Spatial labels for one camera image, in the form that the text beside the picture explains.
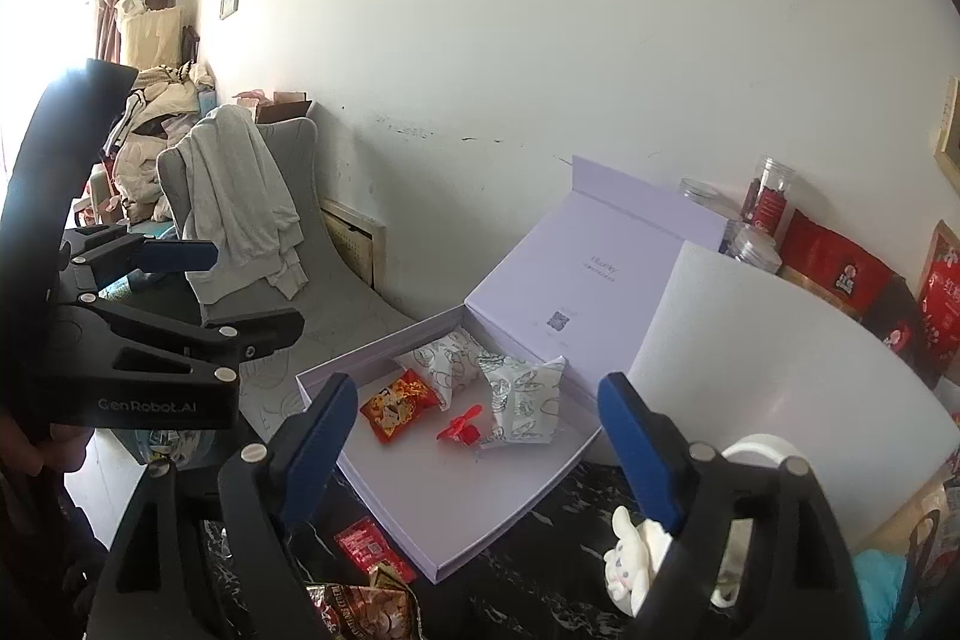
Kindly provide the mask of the red snack packet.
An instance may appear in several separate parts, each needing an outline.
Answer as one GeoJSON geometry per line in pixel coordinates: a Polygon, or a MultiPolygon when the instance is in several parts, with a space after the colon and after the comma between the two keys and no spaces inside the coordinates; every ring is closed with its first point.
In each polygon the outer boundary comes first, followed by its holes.
{"type": "Polygon", "coordinates": [[[389,445],[425,411],[438,408],[436,392],[416,372],[407,369],[381,392],[359,406],[374,436],[389,445]]]}

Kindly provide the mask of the red mini fan toy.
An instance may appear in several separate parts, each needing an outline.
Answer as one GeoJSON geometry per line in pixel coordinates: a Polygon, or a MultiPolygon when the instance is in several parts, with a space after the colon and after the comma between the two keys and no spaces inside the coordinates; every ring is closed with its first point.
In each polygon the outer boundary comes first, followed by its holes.
{"type": "Polygon", "coordinates": [[[472,404],[464,413],[449,420],[443,431],[436,434],[436,438],[446,440],[446,442],[460,443],[460,445],[466,445],[466,447],[473,447],[482,438],[480,429],[475,425],[475,419],[482,416],[482,413],[482,404],[472,404]]]}

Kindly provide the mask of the pile of clothes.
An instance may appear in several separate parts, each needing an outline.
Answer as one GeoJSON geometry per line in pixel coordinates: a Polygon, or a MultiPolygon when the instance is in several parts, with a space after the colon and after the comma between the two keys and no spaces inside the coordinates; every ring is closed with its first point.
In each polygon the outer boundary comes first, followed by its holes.
{"type": "Polygon", "coordinates": [[[213,89],[213,74],[202,64],[137,73],[124,112],[107,135],[103,156],[110,191],[128,224],[171,220],[158,158],[200,120],[200,98],[213,89]]]}

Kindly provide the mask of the gray lounge chair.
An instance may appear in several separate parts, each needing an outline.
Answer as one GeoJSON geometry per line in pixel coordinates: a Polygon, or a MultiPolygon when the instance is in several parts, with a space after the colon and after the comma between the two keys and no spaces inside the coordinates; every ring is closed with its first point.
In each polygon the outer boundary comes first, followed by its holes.
{"type": "Polygon", "coordinates": [[[302,409],[296,377],[409,325],[338,255],[320,214],[313,120],[261,125],[224,104],[156,161],[178,236],[218,248],[187,276],[206,323],[293,307],[301,338],[241,364],[239,409],[270,438],[302,409]]]}

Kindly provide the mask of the gray sweatshirt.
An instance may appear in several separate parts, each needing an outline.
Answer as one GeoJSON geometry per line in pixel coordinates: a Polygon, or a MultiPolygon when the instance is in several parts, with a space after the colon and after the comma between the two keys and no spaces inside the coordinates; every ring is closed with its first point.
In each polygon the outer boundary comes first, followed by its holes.
{"type": "Polygon", "coordinates": [[[304,241],[290,190],[249,110],[226,104],[207,113],[172,148],[184,164],[186,241],[213,242],[218,261],[187,276],[203,305],[265,281],[286,299],[308,284],[304,241]]]}

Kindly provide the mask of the white bread-print packet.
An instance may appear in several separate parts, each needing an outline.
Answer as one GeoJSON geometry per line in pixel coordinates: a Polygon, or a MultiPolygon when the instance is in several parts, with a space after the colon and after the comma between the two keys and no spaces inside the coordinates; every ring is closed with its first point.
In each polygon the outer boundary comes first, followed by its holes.
{"type": "Polygon", "coordinates": [[[447,335],[394,357],[395,364],[412,370],[439,399],[439,408],[448,411],[455,395],[464,392],[483,377],[478,359],[483,347],[464,326],[456,326],[447,335]]]}

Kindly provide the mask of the small red packet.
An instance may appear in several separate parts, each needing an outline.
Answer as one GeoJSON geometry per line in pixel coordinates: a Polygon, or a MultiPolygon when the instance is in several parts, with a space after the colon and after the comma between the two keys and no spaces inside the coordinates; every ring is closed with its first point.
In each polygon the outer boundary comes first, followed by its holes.
{"type": "Polygon", "coordinates": [[[377,569],[386,569],[402,583],[412,583],[416,578],[412,565],[391,546],[370,516],[355,521],[334,539],[343,554],[366,575],[373,576],[377,569]]]}

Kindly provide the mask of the brown snack packet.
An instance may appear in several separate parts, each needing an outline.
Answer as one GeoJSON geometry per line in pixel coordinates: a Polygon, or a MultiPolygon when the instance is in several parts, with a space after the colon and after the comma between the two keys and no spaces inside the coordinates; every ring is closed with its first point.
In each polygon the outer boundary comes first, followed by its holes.
{"type": "Polygon", "coordinates": [[[366,587],[311,583],[309,599],[334,638],[413,640],[423,638],[420,604],[387,565],[376,565],[366,587]]]}

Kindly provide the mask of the cardboard box behind chair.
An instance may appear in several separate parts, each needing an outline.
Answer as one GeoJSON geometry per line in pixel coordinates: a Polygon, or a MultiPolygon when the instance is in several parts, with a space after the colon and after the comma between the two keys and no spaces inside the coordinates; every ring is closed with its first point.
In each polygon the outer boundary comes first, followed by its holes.
{"type": "Polygon", "coordinates": [[[272,96],[267,96],[260,89],[252,89],[238,92],[233,96],[233,101],[249,110],[256,124],[274,124],[281,120],[306,117],[313,105],[308,94],[302,91],[275,91],[272,96]]]}

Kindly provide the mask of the white board panel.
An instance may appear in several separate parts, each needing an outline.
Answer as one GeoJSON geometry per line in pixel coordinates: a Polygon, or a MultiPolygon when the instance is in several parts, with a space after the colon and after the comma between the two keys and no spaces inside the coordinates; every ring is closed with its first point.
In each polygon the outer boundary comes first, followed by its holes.
{"type": "Polygon", "coordinates": [[[791,443],[850,546],[895,515],[958,445],[944,406],[866,328],[697,244],[680,250],[626,376],[690,440],[719,450],[752,434],[791,443]]]}

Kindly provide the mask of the green bread-print packet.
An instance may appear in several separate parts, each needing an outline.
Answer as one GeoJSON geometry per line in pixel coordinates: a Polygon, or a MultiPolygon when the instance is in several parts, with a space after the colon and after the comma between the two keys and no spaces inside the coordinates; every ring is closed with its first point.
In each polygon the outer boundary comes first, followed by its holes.
{"type": "Polygon", "coordinates": [[[544,364],[483,351],[478,358],[491,392],[491,429],[482,448],[547,445],[560,420],[560,385],[566,359],[544,364]]]}

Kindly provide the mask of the red goji berry bag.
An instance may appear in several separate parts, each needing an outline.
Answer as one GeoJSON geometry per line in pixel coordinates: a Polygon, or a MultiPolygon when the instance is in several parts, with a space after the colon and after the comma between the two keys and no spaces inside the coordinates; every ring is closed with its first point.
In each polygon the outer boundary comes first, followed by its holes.
{"type": "Polygon", "coordinates": [[[939,374],[945,374],[958,353],[960,260],[958,236],[944,221],[939,221],[932,232],[918,304],[932,364],[939,374]]]}

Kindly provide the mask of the clear jar red label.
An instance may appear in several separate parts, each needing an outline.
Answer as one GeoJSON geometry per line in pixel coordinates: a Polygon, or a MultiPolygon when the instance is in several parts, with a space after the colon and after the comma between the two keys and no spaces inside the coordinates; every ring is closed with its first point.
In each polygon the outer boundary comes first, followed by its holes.
{"type": "Polygon", "coordinates": [[[740,208],[742,221],[773,237],[788,208],[789,188],[795,178],[796,172],[786,164],[761,158],[740,208]]]}

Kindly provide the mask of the wall vent panel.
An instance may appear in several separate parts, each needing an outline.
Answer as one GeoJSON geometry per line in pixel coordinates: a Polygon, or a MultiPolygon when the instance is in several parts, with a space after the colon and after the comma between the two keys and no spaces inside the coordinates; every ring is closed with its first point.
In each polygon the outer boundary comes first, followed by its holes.
{"type": "Polygon", "coordinates": [[[343,203],[322,198],[320,214],[340,258],[371,289],[386,279],[386,227],[343,203]]]}

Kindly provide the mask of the wood framed wall panel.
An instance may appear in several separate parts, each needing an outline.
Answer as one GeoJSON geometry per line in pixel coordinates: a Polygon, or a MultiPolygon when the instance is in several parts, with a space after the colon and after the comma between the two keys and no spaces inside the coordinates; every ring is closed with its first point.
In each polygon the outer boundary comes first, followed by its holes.
{"type": "Polygon", "coordinates": [[[960,78],[952,76],[935,140],[934,161],[953,190],[960,193],[960,78]]]}

